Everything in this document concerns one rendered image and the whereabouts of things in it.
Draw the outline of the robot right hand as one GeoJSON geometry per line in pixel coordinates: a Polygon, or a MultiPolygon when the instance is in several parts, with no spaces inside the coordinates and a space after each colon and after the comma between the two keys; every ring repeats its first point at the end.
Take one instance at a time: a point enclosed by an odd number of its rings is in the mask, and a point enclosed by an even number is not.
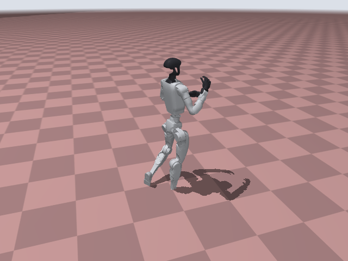
{"type": "Polygon", "coordinates": [[[201,89],[200,94],[202,94],[204,90],[208,92],[208,89],[210,88],[210,84],[211,84],[211,81],[209,81],[209,79],[207,77],[205,77],[205,76],[203,76],[203,77],[204,77],[204,81],[202,78],[200,78],[202,83],[203,83],[202,84],[203,88],[201,89]]]}

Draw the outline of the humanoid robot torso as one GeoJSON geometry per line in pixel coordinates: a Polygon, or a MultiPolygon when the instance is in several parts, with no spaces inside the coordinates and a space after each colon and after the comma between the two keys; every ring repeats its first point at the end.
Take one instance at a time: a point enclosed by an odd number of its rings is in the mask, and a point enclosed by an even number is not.
{"type": "Polygon", "coordinates": [[[182,127],[179,118],[181,117],[180,114],[184,113],[185,104],[182,98],[177,94],[176,86],[178,84],[183,85],[183,83],[180,80],[175,79],[176,82],[169,84],[165,82],[167,79],[163,81],[163,93],[167,112],[171,115],[170,119],[166,120],[165,128],[170,134],[174,135],[175,128],[182,127]]]}

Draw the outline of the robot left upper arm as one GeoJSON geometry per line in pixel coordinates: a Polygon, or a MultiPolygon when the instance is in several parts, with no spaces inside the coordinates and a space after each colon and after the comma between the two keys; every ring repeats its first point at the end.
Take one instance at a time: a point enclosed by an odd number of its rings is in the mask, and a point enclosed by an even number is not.
{"type": "MultiPolygon", "coordinates": [[[[166,79],[166,78],[165,78],[165,79],[166,79]]],[[[160,98],[161,98],[163,101],[164,101],[163,81],[164,81],[165,79],[162,79],[162,80],[160,81],[160,83],[161,83],[160,98]]]]}

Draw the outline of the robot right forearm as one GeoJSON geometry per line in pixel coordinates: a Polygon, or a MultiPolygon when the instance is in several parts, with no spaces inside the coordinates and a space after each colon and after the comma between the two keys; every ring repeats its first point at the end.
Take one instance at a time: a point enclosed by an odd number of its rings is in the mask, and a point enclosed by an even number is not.
{"type": "Polygon", "coordinates": [[[204,90],[203,93],[198,96],[198,99],[195,102],[194,107],[192,108],[194,113],[198,113],[202,109],[203,103],[206,100],[207,95],[208,92],[204,90]]]}

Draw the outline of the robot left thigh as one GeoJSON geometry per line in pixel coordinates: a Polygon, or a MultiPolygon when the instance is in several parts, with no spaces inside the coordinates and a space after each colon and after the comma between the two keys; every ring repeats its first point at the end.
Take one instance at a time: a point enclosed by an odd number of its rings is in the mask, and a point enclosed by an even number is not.
{"type": "Polygon", "coordinates": [[[164,131],[164,135],[165,135],[165,147],[163,149],[163,153],[165,155],[169,155],[172,152],[172,145],[173,145],[173,141],[174,141],[174,135],[170,134],[167,130],[166,130],[166,123],[164,123],[162,125],[162,129],[164,131]]]}

